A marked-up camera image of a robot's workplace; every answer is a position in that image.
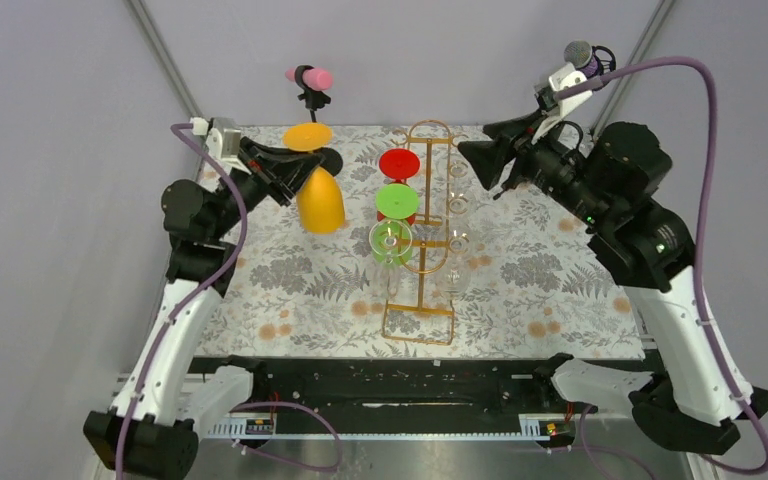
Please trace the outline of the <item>clear wine glass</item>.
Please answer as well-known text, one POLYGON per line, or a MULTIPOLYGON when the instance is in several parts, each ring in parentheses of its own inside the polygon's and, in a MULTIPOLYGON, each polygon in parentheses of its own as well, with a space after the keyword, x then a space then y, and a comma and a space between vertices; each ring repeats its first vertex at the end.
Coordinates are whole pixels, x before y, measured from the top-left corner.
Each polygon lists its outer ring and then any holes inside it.
POLYGON ((472 216, 477 212, 479 202, 469 192, 450 192, 445 199, 443 240, 446 248, 454 254, 465 254, 477 242, 478 234, 473 228, 472 216))
POLYGON ((444 170, 446 190, 451 198, 467 197, 472 194, 474 173, 472 167, 456 150, 449 151, 438 161, 438 166, 444 170))
POLYGON ((469 260, 474 246, 474 235, 466 224, 449 223, 444 245, 445 262, 433 275, 436 289, 446 300, 456 300, 468 290, 472 276, 469 260))
POLYGON ((379 298, 394 300, 402 269, 413 254, 412 230, 402 220, 380 220, 370 229, 368 243, 375 260, 371 286, 379 298))

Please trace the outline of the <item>yellow plastic wine glass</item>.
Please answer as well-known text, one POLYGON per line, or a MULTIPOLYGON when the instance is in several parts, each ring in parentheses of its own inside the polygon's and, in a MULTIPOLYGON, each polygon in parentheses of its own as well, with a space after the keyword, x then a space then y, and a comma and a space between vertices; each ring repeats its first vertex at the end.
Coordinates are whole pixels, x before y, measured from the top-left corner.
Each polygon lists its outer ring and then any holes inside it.
MULTIPOLYGON (((290 127, 284 146, 294 152, 313 153, 332 139, 332 130, 322 123, 307 122, 290 127)), ((313 234, 332 234, 345 222, 342 191, 324 167, 317 166, 296 195, 302 227, 313 234)))

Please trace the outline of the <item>red plastic wine glass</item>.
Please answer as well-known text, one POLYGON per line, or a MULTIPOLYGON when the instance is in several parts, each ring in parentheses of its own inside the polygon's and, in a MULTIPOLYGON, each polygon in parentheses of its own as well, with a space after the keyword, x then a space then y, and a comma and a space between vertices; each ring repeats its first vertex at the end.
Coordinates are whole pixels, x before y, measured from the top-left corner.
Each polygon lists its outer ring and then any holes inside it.
POLYGON ((419 157, 408 149, 390 149, 380 157, 379 169, 390 183, 383 186, 375 196, 379 220, 402 220, 409 225, 414 224, 419 208, 419 194, 407 181, 418 173, 419 167, 419 157))

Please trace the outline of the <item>green plastic wine glass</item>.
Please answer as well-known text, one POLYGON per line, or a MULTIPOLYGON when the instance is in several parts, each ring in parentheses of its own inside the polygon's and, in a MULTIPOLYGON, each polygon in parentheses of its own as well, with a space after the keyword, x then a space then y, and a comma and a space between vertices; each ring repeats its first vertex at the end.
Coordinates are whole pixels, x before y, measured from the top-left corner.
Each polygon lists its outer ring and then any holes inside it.
POLYGON ((388 267, 402 266, 412 256, 419 195, 406 184, 390 183, 377 192, 375 208, 378 221, 368 235, 373 257, 388 267))

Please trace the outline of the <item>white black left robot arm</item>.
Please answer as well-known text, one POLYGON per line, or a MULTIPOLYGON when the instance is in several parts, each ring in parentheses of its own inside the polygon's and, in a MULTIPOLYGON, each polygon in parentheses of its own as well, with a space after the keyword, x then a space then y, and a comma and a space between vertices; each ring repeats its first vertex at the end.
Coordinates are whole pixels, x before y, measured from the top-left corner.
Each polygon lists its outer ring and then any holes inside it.
POLYGON ((90 412, 83 425, 100 462, 118 479, 182 479, 200 441, 227 414, 239 406, 284 407, 257 361, 231 361, 187 400, 180 394, 206 324, 230 287, 250 213, 269 198, 282 205, 300 198, 343 166, 328 147, 298 151, 247 137, 213 144, 191 123, 176 124, 173 132, 215 170, 220 184, 208 190, 182 179, 162 195, 172 249, 156 319, 111 405, 90 412))

